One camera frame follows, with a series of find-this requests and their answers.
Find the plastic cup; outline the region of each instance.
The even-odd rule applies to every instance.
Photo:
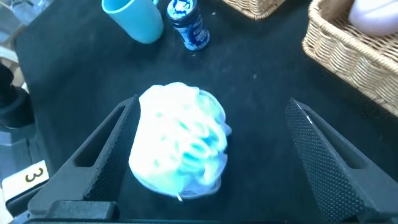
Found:
[[[163,33],[162,16],[151,0],[102,0],[102,8],[138,42],[153,43]]]

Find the printed number 3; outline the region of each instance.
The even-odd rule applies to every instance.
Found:
[[[31,178],[31,179],[29,178],[29,174],[27,174],[25,177],[25,180],[28,183],[33,182],[36,179],[36,177],[40,177],[41,175],[43,175],[43,173],[44,173],[44,170],[42,168],[39,168],[39,174],[33,174],[33,178]]]

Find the woven basket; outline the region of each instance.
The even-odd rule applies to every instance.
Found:
[[[305,53],[398,116],[398,34],[370,37],[348,21],[352,1],[314,0]]]
[[[264,19],[273,13],[285,0],[223,0],[250,19]]]

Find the blue bottle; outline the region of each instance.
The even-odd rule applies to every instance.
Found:
[[[180,32],[187,49],[200,50],[207,45],[210,33],[201,18],[197,0],[171,0],[166,15]]]

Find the white label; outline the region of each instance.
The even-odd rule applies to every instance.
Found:
[[[40,161],[30,167],[13,174],[2,181],[4,201],[8,201],[25,191],[49,179],[45,161]]]

